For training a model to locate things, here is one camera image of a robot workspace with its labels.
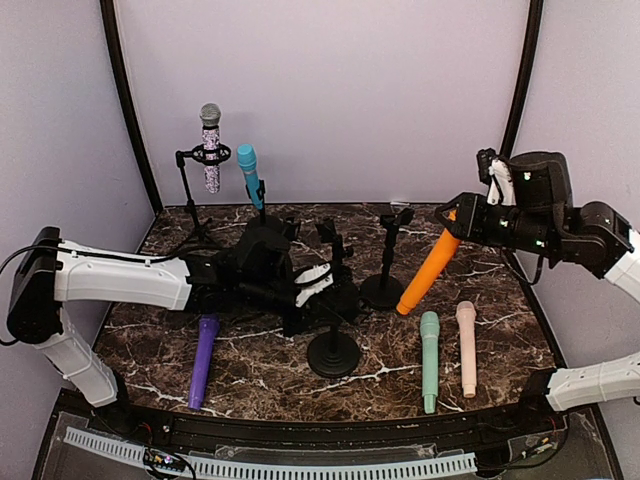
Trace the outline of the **purple microphone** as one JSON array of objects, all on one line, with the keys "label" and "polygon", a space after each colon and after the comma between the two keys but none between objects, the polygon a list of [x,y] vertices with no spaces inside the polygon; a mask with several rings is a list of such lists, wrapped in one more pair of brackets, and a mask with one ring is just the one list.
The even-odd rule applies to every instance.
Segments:
[{"label": "purple microphone", "polygon": [[198,343],[192,369],[188,408],[201,409],[207,388],[214,343],[220,330],[217,314],[203,315],[199,319]]}]

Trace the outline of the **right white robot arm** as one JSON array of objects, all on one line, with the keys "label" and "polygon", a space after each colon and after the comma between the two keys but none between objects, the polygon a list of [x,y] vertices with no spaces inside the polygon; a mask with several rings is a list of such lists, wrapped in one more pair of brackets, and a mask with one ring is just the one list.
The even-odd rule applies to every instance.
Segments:
[{"label": "right white robot arm", "polygon": [[[534,151],[510,159],[491,149],[477,154],[485,195],[463,192],[435,211],[456,239],[502,251],[537,255],[550,266],[573,263],[639,297],[639,233],[608,204],[574,205],[565,156]],[[534,432],[551,412],[622,398],[639,398],[639,355],[578,368],[534,372],[510,424]]]}]

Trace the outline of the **mint green microphone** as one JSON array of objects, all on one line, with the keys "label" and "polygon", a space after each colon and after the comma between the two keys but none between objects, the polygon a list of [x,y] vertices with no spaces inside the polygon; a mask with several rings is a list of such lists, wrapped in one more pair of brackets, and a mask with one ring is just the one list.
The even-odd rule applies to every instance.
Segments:
[{"label": "mint green microphone", "polygon": [[422,314],[420,335],[422,340],[422,398],[424,412],[433,414],[436,410],[439,391],[439,334],[438,315],[433,311]]}]

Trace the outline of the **orange microphone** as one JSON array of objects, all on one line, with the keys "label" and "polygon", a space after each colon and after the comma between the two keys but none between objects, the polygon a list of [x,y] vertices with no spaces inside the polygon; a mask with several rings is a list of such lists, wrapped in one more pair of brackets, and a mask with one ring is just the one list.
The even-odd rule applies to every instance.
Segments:
[{"label": "orange microphone", "polygon": [[409,283],[396,305],[396,311],[408,315],[422,301],[442,271],[454,257],[461,241],[444,229],[434,247]]}]

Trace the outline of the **pale pink microphone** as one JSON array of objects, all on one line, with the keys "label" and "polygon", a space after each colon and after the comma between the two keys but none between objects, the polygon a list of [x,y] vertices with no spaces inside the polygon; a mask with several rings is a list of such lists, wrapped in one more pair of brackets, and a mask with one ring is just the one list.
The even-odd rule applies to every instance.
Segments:
[{"label": "pale pink microphone", "polygon": [[471,301],[462,301],[456,307],[459,326],[460,367],[463,396],[476,396],[477,365],[475,345],[476,310]]}]

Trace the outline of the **black tripod shock-mount stand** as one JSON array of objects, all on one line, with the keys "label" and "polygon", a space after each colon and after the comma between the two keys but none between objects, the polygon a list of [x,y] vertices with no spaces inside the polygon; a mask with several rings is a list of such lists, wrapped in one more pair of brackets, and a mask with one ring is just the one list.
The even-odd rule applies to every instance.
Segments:
[{"label": "black tripod shock-mount stand", "polygon": [[[177,249],[181,248],[187,244],[212,244],[216,245],[215,241],[211,238],[211,236],[206,231],[206,226],[211,222],[211,220],[207,220],[204,223],[201,223],[198,217],[198,213],[196,210],[196,204],[191,194],[191,189],[189,185],[188,176],[186,173],[186,160],[193,160],[199,164],[204,166],[211,165],[211,162],[207,162],[204,159],[205,151],[203,149],[203,144],[197,145],[190,151],[176,151],[175,152],[175,160],[176,166],[178,167],[182,179],[182,184],[184,187],[185,195],[187,198],[185,211],[190,215],[191,220],[193,222],[193,228],[188,236],[177,246]],[[226,162],[231,157],[231,149],[224,145],[220,144],[218,149],[218,163]]]}]

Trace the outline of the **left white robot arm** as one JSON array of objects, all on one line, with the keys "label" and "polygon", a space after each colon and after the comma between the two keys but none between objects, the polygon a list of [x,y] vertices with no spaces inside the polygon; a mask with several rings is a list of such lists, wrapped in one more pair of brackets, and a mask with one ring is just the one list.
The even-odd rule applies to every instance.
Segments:
[{"label": "left white robot arm", "polygon": [[339,235],[324,235],[331,260],[295,270],[290,238],[266,227],[245,231],[228,248],[183,247],[165,256],[100,250],[63,240],[43,228],[18,250],[6,326],[14,342],[39,349],[120,436],[141,427],[116,373],[73,326],[64,305],[105,301],[195,314],[220,313],[245,303],[282,318],[287,337],[318,326],[352,323],[360,315],[358,289],[343,260],[352,250]]}]

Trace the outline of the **silver glitter microphone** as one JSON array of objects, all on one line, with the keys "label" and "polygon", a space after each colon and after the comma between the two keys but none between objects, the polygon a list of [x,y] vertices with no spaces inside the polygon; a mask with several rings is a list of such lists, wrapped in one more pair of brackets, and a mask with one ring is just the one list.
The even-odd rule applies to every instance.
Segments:
[{"label": "silver glitter microphone", "polygon": [[202,122],[202,143],[205,151],[204,159],[211,162],[204,168],[205,188],[211,194],[220,191],[220,167],[218,163],[218,149],[220,146],[219,122],[221,111],[217,104],[206,103],[200,110]]}]

